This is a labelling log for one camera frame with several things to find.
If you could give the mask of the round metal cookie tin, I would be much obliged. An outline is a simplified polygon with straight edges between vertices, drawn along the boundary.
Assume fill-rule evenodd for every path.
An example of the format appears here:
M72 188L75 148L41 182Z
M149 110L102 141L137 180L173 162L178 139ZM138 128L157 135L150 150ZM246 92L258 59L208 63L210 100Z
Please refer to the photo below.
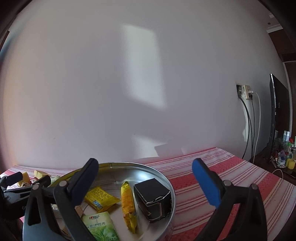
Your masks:
M100 186L114 202L91 202L101 212L81 218L75 210L89 190ZM32 195L41 223L33 229L45 240L64 240L55 219L56 204L73 240L169 240L173 234L176 197L170 181L158 170L137 163L103 163L89 159L79 170Z

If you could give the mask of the black cardboard box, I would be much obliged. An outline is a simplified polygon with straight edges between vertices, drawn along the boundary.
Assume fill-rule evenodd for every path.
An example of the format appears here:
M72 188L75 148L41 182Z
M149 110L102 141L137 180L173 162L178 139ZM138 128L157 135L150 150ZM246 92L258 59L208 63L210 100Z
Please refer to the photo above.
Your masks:
M135 184L133 192L138 207L150 223L171 214L171 192L155 178Z

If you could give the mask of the yellow noodle snack packet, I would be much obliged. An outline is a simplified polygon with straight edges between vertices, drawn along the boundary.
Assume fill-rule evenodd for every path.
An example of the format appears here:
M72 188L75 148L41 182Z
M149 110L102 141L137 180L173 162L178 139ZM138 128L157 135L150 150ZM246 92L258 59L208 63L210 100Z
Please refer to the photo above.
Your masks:
M97 213L105 212L120 199L107 193L100 187L95 187L86 193L84 200L96 210Z

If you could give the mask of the black flat television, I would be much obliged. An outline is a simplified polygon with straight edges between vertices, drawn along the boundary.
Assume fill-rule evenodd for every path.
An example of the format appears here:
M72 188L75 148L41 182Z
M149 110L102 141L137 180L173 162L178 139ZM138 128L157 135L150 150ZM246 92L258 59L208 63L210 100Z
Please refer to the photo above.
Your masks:
M283 143L285 132L290 129L290 97L288 89L270 73L271 129L266 157L271 161Z

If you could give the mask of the orange-yellow snack packet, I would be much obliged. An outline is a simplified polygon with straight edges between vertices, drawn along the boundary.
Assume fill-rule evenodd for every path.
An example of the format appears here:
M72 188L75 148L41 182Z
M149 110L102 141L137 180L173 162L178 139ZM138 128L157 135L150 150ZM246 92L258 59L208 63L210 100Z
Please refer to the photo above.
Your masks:
M121 208L125 224L132 233L136 233L137 213L130 184L127 181L123 182L120 191Z

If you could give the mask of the wall power socket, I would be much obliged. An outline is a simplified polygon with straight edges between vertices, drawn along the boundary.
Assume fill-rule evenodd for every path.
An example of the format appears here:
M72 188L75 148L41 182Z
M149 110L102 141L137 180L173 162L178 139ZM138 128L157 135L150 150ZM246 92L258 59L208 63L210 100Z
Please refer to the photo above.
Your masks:
M249 100L253 94L249 85L236 84L238 98Z

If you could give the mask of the green tissue pack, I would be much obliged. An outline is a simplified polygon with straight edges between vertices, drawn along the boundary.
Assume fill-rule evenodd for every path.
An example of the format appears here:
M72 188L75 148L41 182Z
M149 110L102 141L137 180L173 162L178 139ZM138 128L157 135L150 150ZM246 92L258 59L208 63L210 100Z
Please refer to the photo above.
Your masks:
M85 215L82 221L97 241L119 241L119 236L107 211Z

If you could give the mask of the cluttered bottles on stand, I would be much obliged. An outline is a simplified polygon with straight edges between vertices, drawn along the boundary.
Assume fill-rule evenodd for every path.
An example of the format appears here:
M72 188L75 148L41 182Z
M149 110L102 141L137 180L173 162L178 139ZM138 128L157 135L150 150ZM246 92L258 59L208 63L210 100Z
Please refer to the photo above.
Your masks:
M276 168L292 176L295 172L295 141L290 137L290 131L284 131L281 138L274 139L272 157Z

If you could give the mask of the red white striped bedspread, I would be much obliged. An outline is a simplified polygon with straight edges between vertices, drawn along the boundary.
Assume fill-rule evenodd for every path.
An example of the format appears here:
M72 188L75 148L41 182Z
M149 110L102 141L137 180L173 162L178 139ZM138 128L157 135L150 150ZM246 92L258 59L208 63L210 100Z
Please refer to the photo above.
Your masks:
M22 174L1 178L1 240L93 240L75 207L94 187L120 196L131 186L137 231L128 230L121 204L109 209L120 240L293 240L295 186L217 149L147 165L89 159L52 183L49 176L13 189Z

